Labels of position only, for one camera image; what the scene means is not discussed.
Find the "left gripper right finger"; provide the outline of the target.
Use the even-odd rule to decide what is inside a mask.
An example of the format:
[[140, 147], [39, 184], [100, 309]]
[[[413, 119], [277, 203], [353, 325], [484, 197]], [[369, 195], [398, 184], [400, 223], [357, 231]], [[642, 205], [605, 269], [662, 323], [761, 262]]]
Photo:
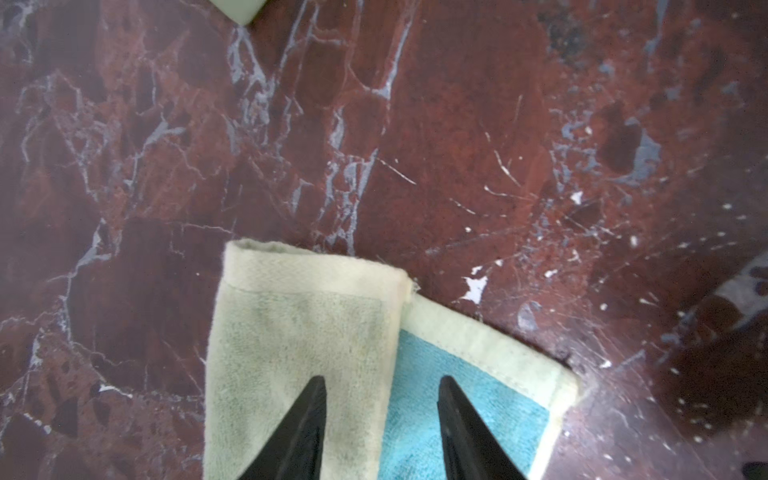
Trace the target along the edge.
[[448, 480], [525, 480], [457, 381], [443, 376], [437, 409]]

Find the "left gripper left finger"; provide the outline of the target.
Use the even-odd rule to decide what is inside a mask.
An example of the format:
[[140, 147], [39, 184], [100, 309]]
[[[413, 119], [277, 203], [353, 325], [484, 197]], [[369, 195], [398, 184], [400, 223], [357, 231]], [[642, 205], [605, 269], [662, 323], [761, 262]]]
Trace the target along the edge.
[[239, 479], [319, 479], [326, 416], [325, 379], [314, 376]]

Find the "teal and yellow towel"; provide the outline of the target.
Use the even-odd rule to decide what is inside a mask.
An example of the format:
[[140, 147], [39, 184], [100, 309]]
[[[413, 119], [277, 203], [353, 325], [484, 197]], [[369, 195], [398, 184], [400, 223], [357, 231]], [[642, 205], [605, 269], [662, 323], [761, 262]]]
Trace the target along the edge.
[[313, 377], [324, 479], [443, 479], [438, 398], [455, 381], [526, 479], [578, 396], [542, 353], [421, 296], [398, 268], [278, 242], [227, 243], [208, 342], [203, 475], [235, 479]]

